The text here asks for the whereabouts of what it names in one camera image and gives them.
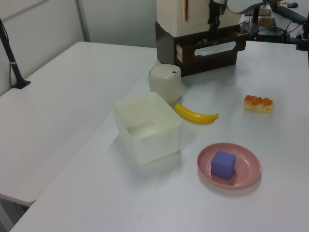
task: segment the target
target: translucent plastic container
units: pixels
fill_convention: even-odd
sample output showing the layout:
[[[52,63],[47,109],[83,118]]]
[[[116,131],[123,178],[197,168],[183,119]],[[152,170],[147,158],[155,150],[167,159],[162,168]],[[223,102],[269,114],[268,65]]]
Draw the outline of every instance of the translucent plastic container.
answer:
[[[121,139],[133,158],[146,164],[180,149],[183,120],[155,92],[112,106]]]

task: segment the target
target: purple cube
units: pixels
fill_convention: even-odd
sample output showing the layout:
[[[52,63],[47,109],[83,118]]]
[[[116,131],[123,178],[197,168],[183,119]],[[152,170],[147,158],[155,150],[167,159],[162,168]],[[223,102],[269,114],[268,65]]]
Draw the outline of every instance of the purple cube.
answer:
[[[211,161],[211,174],[229,180],[235,170],[236,156],[234,154],[217,151]]]

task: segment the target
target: yellow banana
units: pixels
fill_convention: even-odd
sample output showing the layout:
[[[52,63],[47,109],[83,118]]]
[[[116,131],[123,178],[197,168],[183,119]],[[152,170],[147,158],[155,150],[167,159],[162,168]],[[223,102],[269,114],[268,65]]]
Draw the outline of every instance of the yellow banana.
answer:
[[[193,111],[185,108],[181,104],[175,104],[174,110],[181,117],[184,117],[185,119],[187,119],[189,121],[197,122],[197,123],[210,123],[210,122],[213,122],[219,116],[219,114],[214,114],[214,115],[198,114],[196,112],[193,112]]]

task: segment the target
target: white wall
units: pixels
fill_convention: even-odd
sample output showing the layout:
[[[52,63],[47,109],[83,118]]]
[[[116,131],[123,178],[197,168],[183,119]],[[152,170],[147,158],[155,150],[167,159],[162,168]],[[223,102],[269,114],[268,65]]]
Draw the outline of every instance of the white wall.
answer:
[[[90,41],[155,47],[156,0],[79,0]]]
[[[84,40],[75,0],[49,0],[9,19],[4,26],[24,79]],[[9,61],[0,43],[0,96],[9,89]]]

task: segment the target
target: white tabletop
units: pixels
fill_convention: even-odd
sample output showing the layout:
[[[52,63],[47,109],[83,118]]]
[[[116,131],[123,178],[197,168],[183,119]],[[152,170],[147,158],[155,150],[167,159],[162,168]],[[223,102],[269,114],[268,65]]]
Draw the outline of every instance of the white tabletop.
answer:
[[[149,91],[147,72],[158,63],[124,98]],[[245,111],[247,94],[271,98],[273,112]],[[306,231],[308,98],[306,52],[247,42],[235,66],[182,79],[180,102],[197,112],[218,112],[219,118],[208,125],[184,120],[180,152],[138,165],[110,113],[12,232]],[[260,178],[243,189],[205,180],[197,156],[218,142],[251,150],[261,164]]]
[[[0,197],[31,205],[156,58],[77,43],[0,97]]]

